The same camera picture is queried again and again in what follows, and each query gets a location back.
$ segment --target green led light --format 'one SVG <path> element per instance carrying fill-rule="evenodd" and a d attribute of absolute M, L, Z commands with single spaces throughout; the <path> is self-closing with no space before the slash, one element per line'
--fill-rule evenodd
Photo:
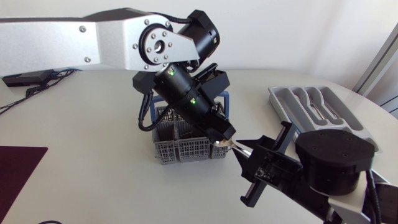
<path fill-rule="evenodd" d="M 167 70 L 167 73 L 168 73 L 169 75 L 173 76 L 174 73 L 175 73 L 175 71 L 174 71 L 174 69 L 169 68 L 169 69 Z"/>

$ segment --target dark red mat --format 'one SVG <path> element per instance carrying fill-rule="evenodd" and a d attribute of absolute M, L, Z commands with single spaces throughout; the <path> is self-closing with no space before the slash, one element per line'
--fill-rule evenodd
<path fill-rule="evenodd" d="M 46 147 L 0 146 L 0 223 L 45 152 Z"/>

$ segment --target screw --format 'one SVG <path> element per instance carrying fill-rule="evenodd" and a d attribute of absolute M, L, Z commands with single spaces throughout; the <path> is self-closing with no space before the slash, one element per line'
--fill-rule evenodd
<path fill-rule="evenodd" d="M 86 27 L 85 26 L 80 26 L 79 27 L 80 32 L 86 32 Z"/>

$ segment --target white wall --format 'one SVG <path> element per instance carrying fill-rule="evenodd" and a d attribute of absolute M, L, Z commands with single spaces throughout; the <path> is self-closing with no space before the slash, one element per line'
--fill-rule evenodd
<path fill-rule="evenodd" d="M 348 88 L 398 22 L 397 0 L 0 0 L 0 17 L 82 17 L 119 7 L 178 17 L 204 10 L 221 34 L 207 64 L 292 70 Z"/>

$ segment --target white table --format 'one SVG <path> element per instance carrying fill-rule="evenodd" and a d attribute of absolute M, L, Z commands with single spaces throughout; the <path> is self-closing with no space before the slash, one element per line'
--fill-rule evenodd
<path fill-rule="evenodd" d="M 298 73 L 227 72 L 234 139 L 276 138 L 281 126 L 269 86 L 326 85 L 384 151 L 374 170 L 398 184 L 398 121 L 374 103 Z M 225 159 L 160 165 L 151 133 L 137 127 L 142 95 L 132 87 L 133 75 L 76 73 L 0 116 L 1 145 L 49 148 L 4 223 L 321 223 L 271 187 L 255 208 L 245 207 L 239 198 L 250 183 L 232 152 Z M 0 83 L 0 106 L 22 98 L 25 89 Z M 293 146 L 287 155 L 297 158 Z"/>

